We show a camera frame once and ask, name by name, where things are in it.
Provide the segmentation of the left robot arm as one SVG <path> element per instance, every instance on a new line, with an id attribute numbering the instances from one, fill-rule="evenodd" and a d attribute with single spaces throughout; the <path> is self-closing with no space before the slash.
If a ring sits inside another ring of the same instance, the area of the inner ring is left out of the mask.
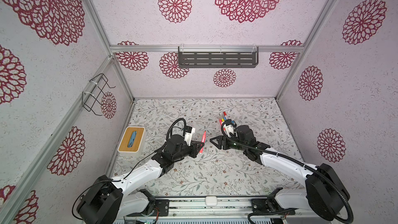
<path id="1" fill-rule="evenodd" d="M 174 134 L 150 160 L 130 173 L 113 178 L 98 177 L 79 196 L 73 209 L 86 224 L 112 224 L 118 218 L 136 213 L 149 215 L 154 209 L 155 197 L 142 186 L 166 174 L 185 157 L 196 158 L 204 145 L 200 141 L 186 142 L 184 137 Z"/>

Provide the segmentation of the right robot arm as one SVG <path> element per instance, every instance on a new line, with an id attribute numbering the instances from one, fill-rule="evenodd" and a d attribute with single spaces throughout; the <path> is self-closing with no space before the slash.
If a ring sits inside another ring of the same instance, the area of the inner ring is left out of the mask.
<path id="1" fill-rule="evenodd" d="M 304 209 L 313 211 L 326 221 L 353 223 L 350 195 L 331 166 L 325 163 L 316 166 L 282 154 L 257 141 L 247 125 L 225 122 L 221 131 L 220 136 L 210 139 L 218 149 L 241 150 L 249 160 L 286 174 L 304 187 L 303 190 L 279 187 L 266 199 L 254 199 L 253 212 L 248 215 L 248 220 L 253 216 L 286 215 Z"/>

